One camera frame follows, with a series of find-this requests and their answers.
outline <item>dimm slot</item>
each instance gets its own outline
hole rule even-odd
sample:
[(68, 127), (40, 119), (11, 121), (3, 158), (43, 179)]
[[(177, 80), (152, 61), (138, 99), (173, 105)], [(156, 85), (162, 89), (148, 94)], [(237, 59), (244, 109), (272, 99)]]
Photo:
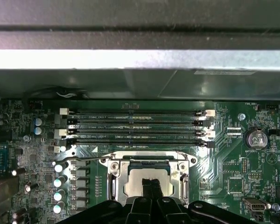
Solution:
[(105, 115), (114, 115), (114, 114), (133, 114), (137, 116), (196, 116), (196, 113), (201, 111), (145, 111), (145, 110), (77, 110), (76, 112), (74, 110), (71, 110), (71, 112), (74, 112), (75, 114), (105, 114)]
[(122, 134), (122, 133), (80, 133), (70, 135), (76, 139), (122, 139), (122, 140), (189, 140), (196, 134)]
[[(73, 142), (87, 142), (90, 144), (89, 139), (71, 139)], [(197, 140), (147, 140), (147, 139), (137, 139), (137, 140), (119, 140), (119, 139), (91, 139), (91, 143), (126, 143), (126, 144), (165, 144), (165, 145), (172, 145), (172, 144), (193, 144), (199, 145), (202, 141)]]
[(155, 129), (69, 129), (69, 134), (89, 134), (89, 133), (154, 133), (154, 134), (191, 134), (199, 135), (197, 130), (155, 130)]
[(120, 123), (145, 123), (145, 124), (195, 124), (197, 121), (195, 120), (137, 120), (137, 119), (118, 119), (118, 120), (110, 120), (110, 119), (68, 119), (68, 124), (76, 124), (76, 123), (112, 123), (112, 124), (120, 124)]

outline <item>capacitor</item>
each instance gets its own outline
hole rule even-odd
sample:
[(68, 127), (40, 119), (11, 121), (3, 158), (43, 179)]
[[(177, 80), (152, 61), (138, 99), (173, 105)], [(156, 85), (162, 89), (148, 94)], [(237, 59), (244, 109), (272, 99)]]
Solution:
[(63, 210), (65, 207), (65, 203), (64, 202), (58, 202), (57, 205), (54, 206), (53, 211), (54, 213), (58, 214), (61, 212), (61, 210)]
[(27, 192), (30, 192), (31, 190), (36, 189), (36, 188), (38, 188), (38, 187), (39, 187), (39, 184), (38, 184), (38, 183), (27, 184), (27, 185), (25, 186), (25, 190), (26, 190)]
[(24, 167), (18, 168), (18, 169), (14, 169), (11, 172), (12, 176), (18, 176), (18, 175), (21, 175), (21, 174), (24, 174), (24, 173), (26, 173), (26, 169)]
[(14, 220), (12, 224), (21, 224), (24, 222), (24, 216), (19, 217), (18, 219)]
[(60, 189), (59, 191), (57, 191), (55, 194), (54, 194), (54, 199), (55, 201), (60, 201), (61, 199), (63, 199), (65, 197), (65, 191)]
[(8, 119), (9, 115), (8, 113), (1, 113), (0, 114), (0, 119)]
[(67, 168), (69, 166), (69, 164), (67, 162), (65, 163), (61, 163), (61, 164), (56, 164), (54, 166), (54, 170), (57, 172), (57, 173), (60, 173), (62, 172), (65, 168)]
[(36, 135), (40, 135), (40, 134), (44, 134), (44, 133), (45, 133), (45, 129), (44, 128), (36, 127), (34, 129), (34, 134), (36, 134)]
[(31, 137), (29, 135), (24, 135), (23, 140), (24, 142), (28, 142), (31, 140)]
[(35, 126), (44, 125), (44, 122), (40, 118), (35, 118), (33, 122), (34, 122)]
[(25, 212), (27, 211), (27, 209), (25, 207), (17, 210), (15, 213), (13, 213), (13, 219), (17, 219), (20, 216), (22, 216)]
[(67, 182), (68, 177), (66, 175), (62, 175), (58, 177), (56, 180), (54, 180), (54, 186), (59, 188), (61, 185), (63, 185), (65, 182)]
[(274, 204), (272, 204), (272, 209), (274, 211), (280, 211), (280, 205), (278, 203), (274, 203)]

